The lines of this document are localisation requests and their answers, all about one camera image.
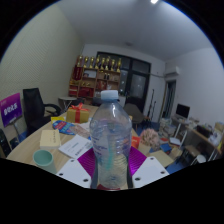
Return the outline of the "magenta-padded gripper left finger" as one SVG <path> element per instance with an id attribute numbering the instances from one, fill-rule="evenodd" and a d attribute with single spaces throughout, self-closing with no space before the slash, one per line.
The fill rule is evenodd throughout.
<path id="1" fill-rule="evenodd" d="M 83 188 L 95 189 L 98 173 L 93 149 L 89 149 L 78 159 L 69 159 L 57 175 Z"/>

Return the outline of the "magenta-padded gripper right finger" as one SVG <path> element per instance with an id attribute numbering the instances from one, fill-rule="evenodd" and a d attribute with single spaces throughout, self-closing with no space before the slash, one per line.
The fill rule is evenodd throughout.
<path id="1" fill-rule="evenodd" d="M 133 188 L 141 188 L 169 175 L 154 156 L 146 157 L 134 147 L 130 149 L 128 167 Z"/>

